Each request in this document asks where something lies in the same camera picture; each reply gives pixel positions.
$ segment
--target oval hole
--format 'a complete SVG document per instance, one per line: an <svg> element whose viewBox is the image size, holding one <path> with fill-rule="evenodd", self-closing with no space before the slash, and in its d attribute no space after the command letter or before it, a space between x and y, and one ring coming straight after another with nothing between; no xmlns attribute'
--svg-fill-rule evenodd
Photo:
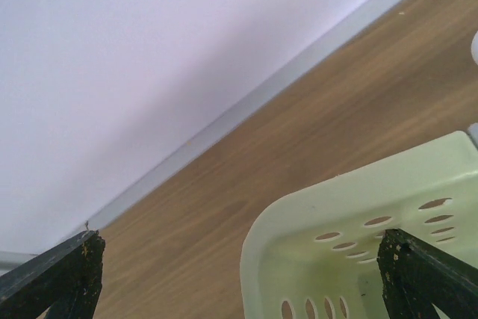
<svg viewBox="0 0 478 319"><path fill-rule="evenodd" d="M363 257L364 255L367 255L367 254L368 254L367 251L355 252L355 253L348 254L347 258L360 258L360 257Z"/></svg>
<svg viewBox="0 0 478 319"><path fill-rule="evenodd" d="M347 305L347 301L344 297L339 298L341 304L341 312L345 319L349 317L349 306Z"/></svg>
<svg viewBox="0 0 478 319"><path fill-rule="evenodd" d="M424 209L440 207L441 205L449 205L452 201L453 200L449 197L434 199L433 201L430 201L425 203L424 205L421 205L418 209L424 210Z"/></svg>
<svg viewBox="0 0 478 319"><path fill-rule="evenodd" d="M444 220L448 220L451 217L453 217L452 214L442 214L441 216L432 217L432 218L426 220L425 223L426 224L439 223L439 222L443 222Z"/></svg>
<svg viewBox="0 0 478 319"><path fill-rule="evenodd" d="M305 302L305 313L307 313L307 319L317 319L315 304L310 299Z"/></svg>
<svg viewBox="0 0 478 319"><path fill-rule="evenodd" d="M367 263L372 263L376 261L376 257L373 258L367 258L367 259L362 259L361 261L358 261L357 263L359 264L367 264Z"/></svg>
<svg viewBox="0 0 478 319"><path fill-rule="evenodd" d="M431 235L444 235L445 233L447 233L449 231L453 231L454 229L455 229L455 227L440 228L440 229L437 229L436 231L433 231L430 234Z"/></svg>
<svg viewBox="0 0 478 319"><path fill-rule="evenodd" d="M372 220L369 220L364 224L366 227L377 227L381 226L383 224L386 224L391 221L391 216L383 216L383 217L377 217L373 218Z"/></svg>
<svg viewBox="0 0 478 319"><path fill-rule="evenodd" d="M346 242L346 243L340 243L337 244L335 247L332 248L332 250L349 250L350 248L353 248L357 245L356 242Z"/></svg>
<svg viewBox="0 0 478 319"><path fill-rule="evenodd" d="M292 305L288 300L282 302L282 319L294 319L294 312L292 311Z"/></svg>
<svg viewBox="0 0 478 319"><path fill-rule="evenodd" d="M385 230L381 231L381 232L378 232L376 235L375 235L375 238L376 239L383 239L383 237L385 236Z"/></svg>
<svg viewBox="0 0 478 319"><path fill-rule="evenodd" d="M326 310L328 319L335 319L335 308L329 297L325 297L323 300L323 307Z"/></svg>
<svg viewBox="0 0 478 319"><path fill-rule="evenodd" d="M323 235L319 235L315 238L317 242L329 242L339 238L342 234L340 232L330 232Z"/></svg>
<svg viewBox="0 0 478 319"><path fill-rule="evenodd" d="M436 241L436 243L448 243L448 242L451 242L454 239L455 239L455 237L447 237L447 238L440 239L439 241Z"/></svg>

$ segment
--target light green basket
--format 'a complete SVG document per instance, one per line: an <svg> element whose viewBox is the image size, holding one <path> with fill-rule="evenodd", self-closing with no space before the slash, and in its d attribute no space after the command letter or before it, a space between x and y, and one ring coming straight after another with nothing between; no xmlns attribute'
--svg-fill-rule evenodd
<svg viewBox="0 0 478 319"><path fill-rule="evenodd" d="M388 318L382 231L402 228L478 267L477 197L477 148L455 132L281 198L244 241L246 319Z"/></svg>

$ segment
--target wooden floor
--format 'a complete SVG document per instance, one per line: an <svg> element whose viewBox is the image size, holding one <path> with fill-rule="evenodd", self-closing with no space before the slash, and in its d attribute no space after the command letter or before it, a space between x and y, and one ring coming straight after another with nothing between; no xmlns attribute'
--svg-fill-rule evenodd
<svg viewBox="0 0 478 319"><path fill-rule="evenodd" d="M95 318L243 318L239 259L287 193L478 121L478 0L405 0L102 231Z"/></svg>

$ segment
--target white object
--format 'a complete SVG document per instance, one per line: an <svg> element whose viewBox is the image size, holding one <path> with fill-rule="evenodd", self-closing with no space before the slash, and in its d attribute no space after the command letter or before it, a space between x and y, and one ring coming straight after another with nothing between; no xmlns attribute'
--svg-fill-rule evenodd
<svg viewBox="0 0 478 319"><path fill-rule="evenodd" d="M475 34L473 41L471 42L471 56L475 63L478 64L478 32Z"/></svg>
<svg viewBox="0 0 478 319"><path fill-rule="evenodd" d="M402 228L477 267L476 193L477 148L455 132L283 197L243 245L246 319L387 318L382 231Z"/></svg>

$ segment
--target baseboard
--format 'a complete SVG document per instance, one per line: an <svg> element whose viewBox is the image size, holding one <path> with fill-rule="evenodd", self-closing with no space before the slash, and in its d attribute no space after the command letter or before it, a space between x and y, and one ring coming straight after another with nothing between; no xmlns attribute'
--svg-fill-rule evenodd
<svg viewBox="0 0 478 319"><path fill-rule="evenodd" d="M187 145L183 145L155 169L134 183L117 198L92 216L88 223L90 229L102 229L127 211L135 203L152 192L157 186L199 157L205 150L239 126L263 105L291 85L302 75L352 39L360 31L377 20L387 10L401 0L369 0L352 12L346 19L315 41L263 84L227 110L210 126L202 130ZM70 237L85 230L81 226L66 236Z"/></svg>

